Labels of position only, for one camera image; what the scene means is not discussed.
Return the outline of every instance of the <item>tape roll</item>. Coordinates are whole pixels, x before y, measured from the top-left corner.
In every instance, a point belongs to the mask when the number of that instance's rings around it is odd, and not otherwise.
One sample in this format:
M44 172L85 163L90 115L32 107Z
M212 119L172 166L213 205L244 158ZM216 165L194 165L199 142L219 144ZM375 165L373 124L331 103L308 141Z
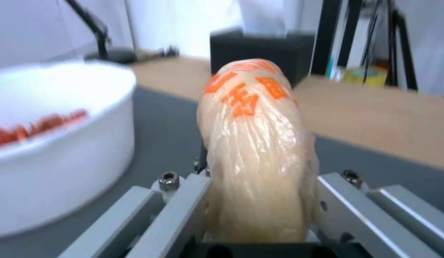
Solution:
M359 85L372 86L376 88L384 87L387 78L387 71L379 67L369 67L367 78L364 83L365 68L349 68L343 74L343 81Z

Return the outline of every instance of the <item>wooden table surface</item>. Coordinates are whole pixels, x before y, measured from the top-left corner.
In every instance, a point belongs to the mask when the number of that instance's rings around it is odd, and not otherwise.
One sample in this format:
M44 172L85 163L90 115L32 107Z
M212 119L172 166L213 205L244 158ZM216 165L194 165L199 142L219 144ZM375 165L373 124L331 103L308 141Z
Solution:
M132 69L142 87L191 101L199 100L210 78L209 61L182 57ZM293 94L316 134L444 168L444 98L315 76Z

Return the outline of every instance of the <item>white wall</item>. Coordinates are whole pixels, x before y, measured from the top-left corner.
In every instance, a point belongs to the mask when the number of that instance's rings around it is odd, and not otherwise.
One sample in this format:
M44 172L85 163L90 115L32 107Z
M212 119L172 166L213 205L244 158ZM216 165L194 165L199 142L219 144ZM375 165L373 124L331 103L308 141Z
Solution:
M444 0L397 0L397 5L407 20L419 90L444 96Z
M266 5L284 5L286 26L294 30L299 23L299 1L269 0ZM172 44L179 48L182 55L209 58L210 32L243 24L238 0L127 2L134 43L142 49L166 48Z
M79 0L109 26L116 46L132 46L123 0ZM76 57L94 36L63 0L0 0L0 67Z

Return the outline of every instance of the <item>black cable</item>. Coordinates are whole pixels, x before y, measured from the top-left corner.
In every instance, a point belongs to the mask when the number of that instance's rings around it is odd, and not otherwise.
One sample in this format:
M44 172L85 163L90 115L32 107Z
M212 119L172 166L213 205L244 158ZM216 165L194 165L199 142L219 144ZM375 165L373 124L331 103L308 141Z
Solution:
M368 43L367 43L368 47L367 47L366 56L364 57L364 59L366 59L366 63L365 63L365 71L364 71L364 82L363 82L364 84L365 84L365 82L366 82L366 80L367 80L368 67L369 67L369 64L371 63L371 60L369 60L369 53L368 53L368 52L371 50L370 45L371 45L371 41L372 41L372 37L373 37L373 32L374 32L374 28L375 28L376 20L377 20L377 19L378 19L378 15L376 15L376 16L374 17L373 27L372 27L372 30L370 31L370 34L369 34L368 39L367 39L367 41L368 41Z
M369 63L370 63L368 60L369 59L368 55L369 55L369 50L371 48L371 41L373 38L374 28L376 27L376 21L378 19L378 9L379 9L380 5L381 5L381 0L378 0L376 2L376 6L375 6L373 13L371 15L371 18L370 18L369 31L368 31L369 34L367 37L366 49L365 49L364 58L363 58L363 61L365 62L364 81L363 81L364 84L367 80L368 67L369 67Z

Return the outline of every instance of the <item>gray mat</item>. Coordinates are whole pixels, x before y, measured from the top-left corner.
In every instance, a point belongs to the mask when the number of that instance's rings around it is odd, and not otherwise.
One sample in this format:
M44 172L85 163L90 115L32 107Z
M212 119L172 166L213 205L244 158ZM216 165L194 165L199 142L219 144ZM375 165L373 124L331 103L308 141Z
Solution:
M187 175L199 154L196 104L138 89L134 95L135 157L116 185L74 214L31 232L0 239L0 258L54 258L131 186L150 187L163 172ZM401 184L444 212L444 171L319 137L322 173L353 169L372 188Z

